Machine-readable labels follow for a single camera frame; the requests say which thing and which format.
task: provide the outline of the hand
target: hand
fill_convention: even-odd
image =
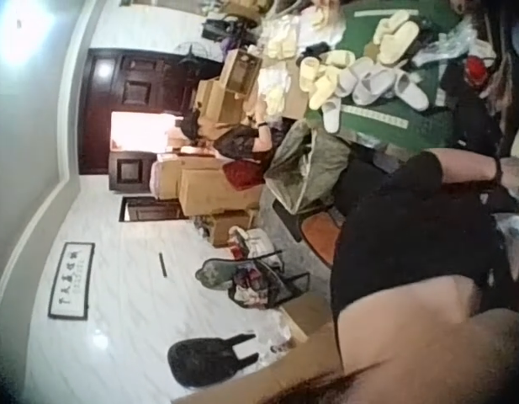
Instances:
[[[267,102],[264,97],[258,97],[256,102],[256,122],[261,124],[267,117]]]
[[[502,158],[500,164],[503,172],[502,185],[519,195],[519,158]]]

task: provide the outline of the plastic bag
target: plastic bag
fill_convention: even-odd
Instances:
[[[299,43],[299,18],[286,15],[266,21],[259,38],[264,54],[271,59],[284,60],[296,57]]]
[[[458,58],[469,52],[470,46],[477,38],[478,32],[472,24],[472,19],[466,17],[448,33],[445,40],[433,42],[416,53],[412,62],[416,67],[420,67],[432,61]]]
[[[291,87],[291,77],[284,61],[264,67],[257,78],[257,94],[267,103],[266,120],[269,124],[279,122],[285,110],[285,97]]]

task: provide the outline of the hair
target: hair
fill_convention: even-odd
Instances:
[[[325,373],[280,391],[275,396],[260,401],[261,404],[342,404],[356,378],[376,365],[350,375]]]

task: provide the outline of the brown cardboard box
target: brown cardboard box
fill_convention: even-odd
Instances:
[[[210,92],[212,91],[212,85],[215,80],[201,80],[198,85],[198,92],[195,94],[195,101],[193,106],[201,111],[201,115],[204,115],[205,107],[209,103]]]
[[[248,230],[251,226],[248,210],[231,210],[209,215],[204,218],[204,222],[209,229],[209,242],[216,248],[227,246],[231,227],[238,226]]]
[[[179,201],[186,216],[257,208],[262,185],[236,191],[220,170],[183,169]]]
[[[280,61],[270,59],[267,56],[262,58],[262,67],[270,67],[279,63]],[[285,109],[283,110],[282,116],[290,118],[292,120],[301,120],[304,118],[306,111],[308,110],[309,96],[307,93],[300,89],[299,75],[300,69],[296,66],[295,59],[289,59],[285,61],[285,66],[291,77],[291,86],[289,91],[285,94]],[[252,90],[252,94],[249,97],[249,101],[246,103],[245,108],[250,109],[250,104],[254,98],[254,92],[257,93],[257,85]]]
[[[233,93],[224,86],[214,81],[210,89],[210,96],[204,106],[204,116],[217,123],[238,124],[244,118],[243,98],[238,98],[237,93]]]
[[[262,59],[240,50],[231,50],[225,58],[220,83],[234,93],[250,95],[261,70]]]
[[[281,311],[289,325],[291,336],[297,343],[305,343],[332,316],[328,302],[315,293],[306,293],[288,301],[282,305]]]
[[[219,170],[223,165],[213,157],[180,157],[171,153],[160,155],[156,164],[160,165],[156,197],[161,200],[178,198],[184,168]]]

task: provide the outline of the wooden door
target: wooden door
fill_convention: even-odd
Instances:
[[[127,194],[150,191],[155,153],[144,151],[112,151],[109,153],[109,189]]]
[[[182,58],[140,50],[89,51],[79,107],[80,174],[109,173],[112,112],[182,116],[193,102],[199,80],[221,72],[218,62],[201,59],[191,70],[179,64]]]

